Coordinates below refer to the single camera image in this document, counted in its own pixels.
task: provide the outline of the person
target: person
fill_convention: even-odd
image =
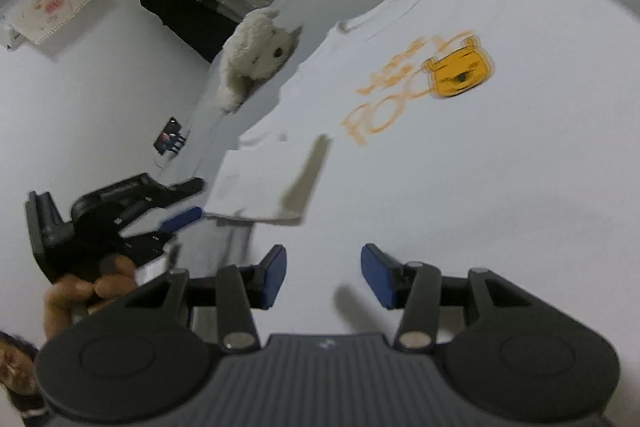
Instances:
[[[44,296],[43,318],[48,341],[73,323],[74,309],[94,293],[101,301],[88,309],[90,314],[137,288],[133,261],[118,256],[114,265],[117,273],[103,276],[95,283],[65,275],[49,288]],[[37,353],[38,348],[23,338],[0,331],[0,384],[25,427],[40,427],[50,418],[36,384],[33,361]]]

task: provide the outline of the white fabric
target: white fabric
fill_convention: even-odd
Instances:
[[[324,136],[227,151],[204,206],[209,216],[251,221],[300,219],[324,161]]]
[[[348,46],[348,41],[345,40],[345,37],[349,34],[349,32],[352,32],[357,27],[363,25],[370,17],[372,17],[379,10],[383,9],[384,6],[394,1],[395,0],[386,0],[384,3],[361,17],[356,17],[349,21],[338,22],[327,33],[324,41],[322,41],[322,43],[316,48],[311,56],[298,66],[296,74],[294,74],[280,88],[280,102],[285,102],[286,100],[289,100],[297,95],[300,90],[300,86],[304,84],[302,79],[305,77],[305,74],[307,74],[307,76],[313,77],[315,67],[322,68],[322,65],[327,61],[333,60],[334,55],[339,53],[343,47]],[[246,135],[250,136],[252,134],[252,132],[247,131]]]
[[[275,134],[333,138],[305,222],[255,227],[257,256],[274,243],[289,253],[274,308],[256,315],[261,337],[392,333],[399,315],[360,273],[360,249],[373,242],[446,275],[493,269],[602,333],[623,380],[640,385],[638,19],[612,0],[388,0],[357,22],[249,133],[254,147]],[[371,73],[430,39],[402,62],[418,71],[412,92],[426,89],[433,37],[467,31],[492,62],[484,83],[405,100],[384,130],[359,124],[364,145],[347,133],[354,108],[404,89],[406,78],[357,93]],[[372,124],[391,120],[396,101]]]

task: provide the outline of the human hand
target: human hand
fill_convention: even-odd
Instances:
[[[94,293],[102,301],[87,311],[97,312],[111,301],[138,287],[135,280],[136,265],[128,257],[114,259],[117,273],[100,277],[95,283],[67,274],[61,277],[44,296],[44,334],[52,339],[72,324],[73,310],[88,301]]]

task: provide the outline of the metal screw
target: metal screw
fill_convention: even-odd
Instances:
[[[255,344],[255,337],[245,331],[234,331],[225,335],[222,343],[226,349],[247,349]]]
[[[424,349],[433,342],[431,335],[423,331],[406,331],[400,335],[399,341],[406,349]]]

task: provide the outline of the yellow bear face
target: yellow bear face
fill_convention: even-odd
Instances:
[[[491,60],[480,47],[478,37],[471,36],[464,47],[436,61],[429,58],[422,70],[431,75],[433,92],[438,96],[455,96],[482,84],[491,76]]]

